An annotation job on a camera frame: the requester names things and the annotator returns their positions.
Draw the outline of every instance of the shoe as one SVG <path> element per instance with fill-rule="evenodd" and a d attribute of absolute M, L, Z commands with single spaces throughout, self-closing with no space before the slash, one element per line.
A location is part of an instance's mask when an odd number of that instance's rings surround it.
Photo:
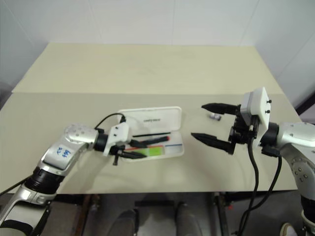
<path fill-rule="evenodd" d="M 284 223 L 280 230 L 280 236 L 297 236 L 297 233 L 290 223 Z"/>

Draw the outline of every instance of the white wall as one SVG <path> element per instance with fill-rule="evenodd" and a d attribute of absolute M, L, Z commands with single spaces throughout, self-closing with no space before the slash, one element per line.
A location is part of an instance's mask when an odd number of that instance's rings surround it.
<path fill-rule="evenodd" d="M 255 45 L 294 106 L 315 90 L 314 0 L 0 0 L 0 82 L 47 42 Z"/>

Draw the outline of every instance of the beige table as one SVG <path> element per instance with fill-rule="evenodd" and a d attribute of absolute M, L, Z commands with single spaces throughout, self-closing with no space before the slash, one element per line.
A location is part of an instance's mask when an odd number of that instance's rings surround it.
<path fill-rule="evenodd" d="M 59 192 L 251 191 L 254 178 L 246 146 L 237 146 L 231 156 L 205 146 L 190 132 L 226 140 L 234 117 L 211 120 L 200 106 L 239 104 L 244 92 L 260 86 L 273 100 L 272 121 L 300 121 L 252 47 L 50 44 L 0 111 L 0 190 L 30 174 L 73 122 L 93 127 L 119 109 L 180 106 L 184 156 L 115 167 L 112 158 L 88 152 Z M 255 158 L 259 190 L 267 190 L 277 161 L 258 149 Z M 295 189 L 285 162 L 275 189 Z"/>

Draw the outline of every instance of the gray floor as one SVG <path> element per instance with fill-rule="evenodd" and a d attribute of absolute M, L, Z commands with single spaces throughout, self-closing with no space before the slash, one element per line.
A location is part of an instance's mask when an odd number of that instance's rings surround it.
<path fill-rule="evenodd" d="M 5 204 L 8 197 L 0 198 L 0 205 Z M 108 194 L 101 196 L 99 208 L 89 212 L 84 236 L 105 236 L 115 218 L 124 210 L 134 208 L 136 201 L 170 200 L 176 206 L 184 201 L 190 205 L 198 218 L 204 236 L 221 235 L 217 208 L 213 205 L 208 193 L 170 193 L 170 194 Z M 226 207 L 229 232 L 237 230 L 240 217 L 249 201 L 240 201 Z M 47 222 L 43 236 L 69 236 L 73 232 L 73 223 L 80 207 L 54 203 L 51 216 Z M 141 206 L 139 236 L 174 236 L 174 207 Z M 284 222 L 290 222 L 299 236 L 302 221 L 300 218 L 300 197 L 296 191 L 273 194 L 260 209 L 250 216 L 245 236 L 279 235 Z"/>

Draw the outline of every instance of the person's leg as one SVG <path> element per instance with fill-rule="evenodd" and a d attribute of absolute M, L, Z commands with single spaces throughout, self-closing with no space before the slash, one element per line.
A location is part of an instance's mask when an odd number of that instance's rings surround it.
<path fill-rule="evenodd" d="M 135 210 L 127 210 L 118 216 L 107 236 L 134 236 L 138 231 L 138 215 Z"/>
<path fill-rule="evenodd" d="M 176 212 L 176 236 L 202 236 L 195 215 L 187 204 L 179 204 Z"/>
<path fill-rule="evenodd" d="M 281 227 L 280 236 L 297 236 L 297 233 L 290 223 L 284 223 Z"/>

